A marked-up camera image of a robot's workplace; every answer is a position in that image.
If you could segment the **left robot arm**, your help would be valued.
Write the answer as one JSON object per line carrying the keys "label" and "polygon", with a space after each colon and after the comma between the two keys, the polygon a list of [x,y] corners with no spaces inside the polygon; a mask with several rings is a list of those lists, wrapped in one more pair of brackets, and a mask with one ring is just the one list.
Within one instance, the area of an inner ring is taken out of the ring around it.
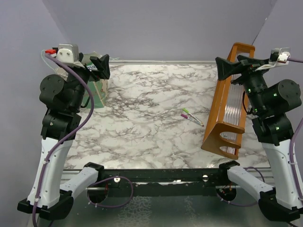
{"label": "left robot arm", "polygon": [[109,56],[91,56],[96,70],[91,71],[80,59],[64,62],[58,55],[46,57],[68,73],[67,79],[57,74],[46,76],[40,84],[40,101],[47,107],[42,121],[42,150],[32,190],[18,203],[17,209],[31,214],[33,219],[51,222],[64,219],[70,213],[74,200],[90,185],[101,186],[104,167],[87,163],[66,183],[61,183],[64,163],[76,133],[86,123],[79,115],[84,94],[93,97],[89,81],[110,78]]}

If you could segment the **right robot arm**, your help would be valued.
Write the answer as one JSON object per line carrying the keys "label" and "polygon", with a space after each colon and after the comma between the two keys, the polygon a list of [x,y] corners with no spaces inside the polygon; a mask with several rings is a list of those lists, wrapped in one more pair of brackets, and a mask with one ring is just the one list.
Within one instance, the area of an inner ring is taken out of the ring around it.
{"label": "right robot arm", "polygon": [[272,53],[265,60],[243,55],[238,56],[237,62],[215,59],[219,80],[238,75],[232,84],[244,87],[254,115],[253,129],[266,152],[275,184],[264,183],[235,161],[221,164],[217,179],[223,185],[235,183],[249,193],[268,220],[286,223],[299,219],[303,213],[303,182],[294,149],[298,132],[286,116],[301,105],[301,90],[290,79],[268,87],[263,75],[287,65],[289,59],[288,52]]}

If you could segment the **green paper gift bag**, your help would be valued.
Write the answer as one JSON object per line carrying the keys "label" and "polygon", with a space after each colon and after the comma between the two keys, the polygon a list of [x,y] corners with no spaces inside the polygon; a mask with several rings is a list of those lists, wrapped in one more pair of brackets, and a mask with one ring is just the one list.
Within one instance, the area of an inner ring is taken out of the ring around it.
{"label": "green paper gift bag", "polygon": [[[90,54],[96,54],[96,56],[98,56],[99,58],[102,56],[97,52],[92,52]],[[106,99],[108,95],[108,80],[101,79],[97,82],[89,81],[88,87],[90,88],[94,97],[94,108],[103,108],[106,104]],[[87,91],[85,91],[81,107],[88,109],[91,108],[90,98]]]}

